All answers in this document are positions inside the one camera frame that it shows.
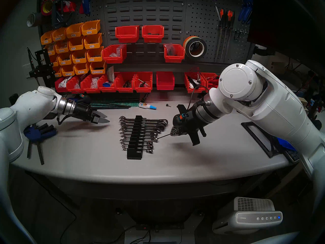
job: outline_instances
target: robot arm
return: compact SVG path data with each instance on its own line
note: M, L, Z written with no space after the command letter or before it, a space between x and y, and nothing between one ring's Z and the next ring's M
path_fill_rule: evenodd
M262 93L263 80L267 81L267 88ZM255 99L249 107L240 102ZM305 171L311 178L315 164L325 156L324 135L309 120L299 98L256 61L228 66L220 75L219 87L211 88L189 110L180 110L181 114L174 117L173 125L179 129L178 135L189 134L193 145L196 145L200 143L198 130L205 136L204 126L233 109L267 133L289 141L299 152Z

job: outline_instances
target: red storage bin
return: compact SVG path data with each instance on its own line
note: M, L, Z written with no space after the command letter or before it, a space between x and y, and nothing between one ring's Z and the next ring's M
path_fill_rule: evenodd
M102 57L106 60L107 64L120 64L123 63L126 58L126 45L124 48L121 48L121 56L120 57L110 57L110 55L114 52L116 53L116 48L118 48L120 44L113 44L102 50Z
M184 73L184 83L185 83L185 86L186 86L186 89L187 89L187 92L188 93L192 93L193 92L193 88L189 88L189 80L187 78L187 76L190 76L191 78L193 79L197 79L198 78L198 73L195 73L195 72L187 72L187 73ZM205 86L205 87L208 87L208 81L201 75L201 85L202 86ZM207 89L205 89L204 87L199 87L198 89L196 89L194 92L196 93L200 93L200 92L203 92L203 91L206 91L208 92Z
M145 25L142 26L141 34L145 43L161 43L164 37L164 27L162 25Z
M85 90L86 93L100 93L100 90L97 88L90 88L93 78L100 77L100 75L89 74L81 83L80 88Z
M76 92L77 93L84 93L85 92L84 89L82 89L81 87L80 87L80 89L79 88L75 89L75 85L80 80L81 76L82 75L80 75L80 76L79 75L73 76L72 79L70 79L67 82L67 91L68 92L72 92L72 93L76 93Z
M66 88L66 87L59 88L59 84L60 84L63 80L65 80L65 79L67 79L67 78L65 78L65 77L61 77L61 78L59 78L57 81L54 82L55 90L56 90L57 92L67 92L67 88Z
M219 86L219 77L215 73L201 73L201 75L206 79L208 82L207 88L210 90L212 87L218 88ZM209 80L213 80L215 84L209 86Z
M175 77L173 72L157 72L157 90L174 90Z
M140 80L148 84L147 87L139 87L142 83ZM151 92L152 90L152 72L137 72L133 80L134 90L136 92Z
M107 75L103 74L100 79L97 81L98 89L101 92L116 92L115 84L111 83L110 87L103 87L103 83L107 82Z
M135 43L139 39L139 25L116 27L115 36L120 43Z
M133 80L134 76L136 75L135 72L114 72L114 75L114 84L118 92L133 92ZM123 87L126 81L131 82L130 88Z
M185 49L183 48L183 46L181 46L180 44L173 44L173 46L176 51L176 56L168 56L166 44L164 44L164 57L166 63L180 63L185 57Z

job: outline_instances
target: screwdriver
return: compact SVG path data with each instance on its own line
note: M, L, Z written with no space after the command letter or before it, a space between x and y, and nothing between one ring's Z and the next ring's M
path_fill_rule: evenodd
M234 22L235 22L235 12L234 11L231 12L231 18L230 18L229 22L230 22L230 26L229 26L230 34L229 34L229 38L228 38L228 42L227 42L227 48L226 48L226 54L225 54L225 57L224 57L224 62L225 62L225 58L226 58L226 56L228 54L229 42L230 42L230 39L231 39L231 32L232 32L232 30L234 28Z
M219 38L218 38L218 44L217 44L217 47L216 47L215 62L217 62L217 58L218 58L221 35L222 35L222 29L226 26L225 25L226 15L225 15L225 10L224 9L220 10L220 18L221 18L221 20L219 22Z
M228 10L227 14L226 14L226 17L225 17L225 23L224 23L226 28L230 28L231 17L232 17L232 11ZM224 51L224 48L225 48L226 35L227 35L227 29L225 30L225 38L224 38L224 40L222 42L222 52L221 52L220 62L222 61L223 51Z

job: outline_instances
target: black cable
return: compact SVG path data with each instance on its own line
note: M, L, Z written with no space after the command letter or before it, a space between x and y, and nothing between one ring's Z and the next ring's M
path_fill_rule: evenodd
M64 235L64 233L67 231L67 229L72 225L73 222L75 222L77 220L77 216L69 209L67 208L61 201L59 201L56 197L54 197L51 192L45 188L45 186L43 186L39 181L37 181L33 176L31 176L40 186L42 186L47 192L48 194L54 198L56 201L58 201L65 209L67 209L73 216L74 216L74 220L71 221L71 223L64 229L63 233L61 234L61 237L60 237L60 244L61 244L61 240L62 240L62 237Z
M91 243L89 243L89 244L113 244L113 243L117 242L117 241L122 237L122 235L123 235L127 230L129 230L129 229L131 229L131 228L133 228L133 227L135 227L135 226L136 226L136 225L133 225L133 226L130 226L129 228L125 229L125 230L120 234L120 236L119 236L116 240L114 240L114 241L111 241L111 242L96 242L96 241L94 241L94 242L91 242Z

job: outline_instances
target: wall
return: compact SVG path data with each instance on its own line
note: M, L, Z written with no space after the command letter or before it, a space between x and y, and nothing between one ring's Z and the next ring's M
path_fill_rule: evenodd
M12 94L21 95L38 87L34 78L26 78L30 66L23 68L29 64L27 47L34 56L34 52L41 49L37 27L26 25L28 15L35 11L36 0L20 0L0 30L0 108L10 106L8 98Z

